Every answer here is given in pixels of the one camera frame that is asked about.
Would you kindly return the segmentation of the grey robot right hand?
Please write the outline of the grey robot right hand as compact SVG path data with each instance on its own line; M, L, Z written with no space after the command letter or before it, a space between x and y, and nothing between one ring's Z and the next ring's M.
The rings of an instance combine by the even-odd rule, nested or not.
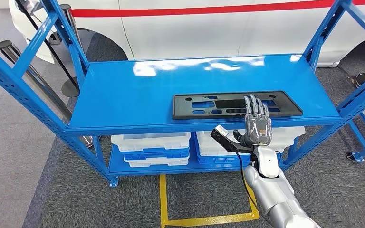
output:
M245 134L233 131L234 138L244 147L253 145L269 145L272 139L272 124L268 107L262 101L250 94L244 97L246 104Z

